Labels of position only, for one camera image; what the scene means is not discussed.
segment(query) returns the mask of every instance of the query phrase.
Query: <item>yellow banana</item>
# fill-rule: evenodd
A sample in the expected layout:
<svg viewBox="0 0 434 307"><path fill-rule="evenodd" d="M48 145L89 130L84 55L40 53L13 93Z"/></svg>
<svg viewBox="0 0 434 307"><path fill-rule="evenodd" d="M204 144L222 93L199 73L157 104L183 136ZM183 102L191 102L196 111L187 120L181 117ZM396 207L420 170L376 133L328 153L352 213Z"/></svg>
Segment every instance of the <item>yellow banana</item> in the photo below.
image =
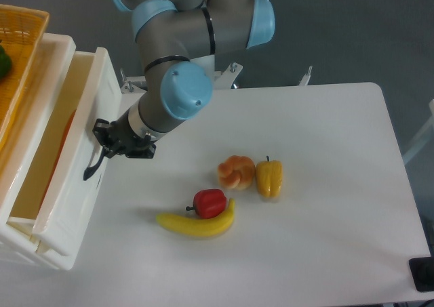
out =
<svg viewBox="0 0 434 307"><path fill-rule="evenodd" d="M228 229L233 223L235 200L230 199L228 207L211 219L191 219L173 213L160 213L157 222L167 230L194 237L211 237Z"/></svg>

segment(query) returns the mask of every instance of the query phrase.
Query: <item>orange object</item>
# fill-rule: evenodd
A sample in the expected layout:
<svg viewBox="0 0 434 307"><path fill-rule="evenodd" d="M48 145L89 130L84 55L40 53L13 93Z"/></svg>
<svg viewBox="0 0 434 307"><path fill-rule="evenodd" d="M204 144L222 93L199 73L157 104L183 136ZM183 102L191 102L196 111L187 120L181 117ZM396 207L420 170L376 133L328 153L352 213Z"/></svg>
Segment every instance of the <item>orange object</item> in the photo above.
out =
<svg viewBox="0 0 434 307"><path fill-rule="evenodd" d="M45 198L45 195L47 194L48 188L50 187L50 183L52 182L54 171L56 170L57 163L59 162L60 154L62 153L62 149L63 149L63 146L65 144L66 137L68 136L69 129L71 128L71 124L73 123L74 116L75 116L75 110L73 111L73 113L69 117L68 123L66 123L66 126L64 128L64 131L63 131L63 134L62 134L62 139L61 139L60 145L59 145L59 149L57 151L56 160L54 161L54 165L53 165L53 169L52 169L52 174L50 175L50 178L48 180L47 186L45 187L45 190L43 192L43 198Z"/></svg>
<svg viewBox="0 0 434 307"><path fill-rule="evenodd" d="M0 80L0 150L14 122L49 16L43 11L0 4L1 45L12 60L12 69Z"/></svg>
<svg viewBox="0 0 434 307"><path fill-rule="evenodd" d="M245 156L230 156L217 168L218 182L227 189L244 190L252 185L255 163Z"/></svg>

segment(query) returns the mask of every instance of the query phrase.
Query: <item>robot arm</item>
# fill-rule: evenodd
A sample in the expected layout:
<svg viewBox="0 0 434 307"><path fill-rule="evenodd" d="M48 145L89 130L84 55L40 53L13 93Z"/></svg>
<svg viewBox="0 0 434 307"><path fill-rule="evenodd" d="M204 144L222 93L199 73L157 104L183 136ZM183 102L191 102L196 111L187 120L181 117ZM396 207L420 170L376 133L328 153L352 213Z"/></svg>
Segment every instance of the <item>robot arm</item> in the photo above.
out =
<svg viewBox="0 0 434 307"><path fill-rule="evenodd" d="M266 43L275 30L269 0L114 1L132 11L148 91L116 121L96 121L100 160L152 158L155 142L211 99L211 80L190 59Z"/></svg>

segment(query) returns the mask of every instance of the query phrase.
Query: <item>wicker basket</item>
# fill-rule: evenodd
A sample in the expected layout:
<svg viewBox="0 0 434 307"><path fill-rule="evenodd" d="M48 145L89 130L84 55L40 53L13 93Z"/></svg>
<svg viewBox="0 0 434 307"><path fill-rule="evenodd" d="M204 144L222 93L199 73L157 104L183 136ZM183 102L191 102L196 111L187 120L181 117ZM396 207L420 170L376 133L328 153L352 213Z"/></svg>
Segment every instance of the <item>wicker basket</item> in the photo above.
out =
<svg viewBox="0 0 434 307"><path fill-rule="evenodd" d="M1 46L12 59L12 69L0 80L0 151L14 122L49 16L43 11L0 4Z"/></svg>

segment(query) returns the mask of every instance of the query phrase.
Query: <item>cable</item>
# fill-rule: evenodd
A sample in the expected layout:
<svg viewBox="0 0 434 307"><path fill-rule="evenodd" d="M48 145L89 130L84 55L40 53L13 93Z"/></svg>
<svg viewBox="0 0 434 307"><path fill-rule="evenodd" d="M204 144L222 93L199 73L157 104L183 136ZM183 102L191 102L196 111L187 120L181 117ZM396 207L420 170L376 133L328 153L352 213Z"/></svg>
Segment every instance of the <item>cable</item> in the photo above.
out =
<svg viewBox="0 0 434 307"><path fill-rule="evenodd" d="M419 307L427 307L431 302L434 302L434 299L428 300L427 302L424 302Z"/></svg>

